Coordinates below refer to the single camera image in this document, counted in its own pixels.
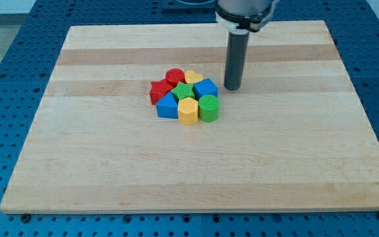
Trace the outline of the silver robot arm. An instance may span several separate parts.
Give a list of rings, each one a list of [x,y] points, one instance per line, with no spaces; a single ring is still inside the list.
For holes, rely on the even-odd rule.
[[[218,0],[216,21],[228,31],[224,87],[238,90],[241,86],[250,33],[267,25],[279,0]]]

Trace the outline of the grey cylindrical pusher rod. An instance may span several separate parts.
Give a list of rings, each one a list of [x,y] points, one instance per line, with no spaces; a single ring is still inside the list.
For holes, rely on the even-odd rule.
[[[227,90],[238,90],[241,86],[249,34],[228,34],[224,87]]]

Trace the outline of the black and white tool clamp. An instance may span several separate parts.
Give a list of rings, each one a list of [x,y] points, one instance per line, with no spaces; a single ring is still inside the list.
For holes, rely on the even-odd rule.
[[[230,33],[258,32],[273,17],[279,0],[217,0],[216,21]]]

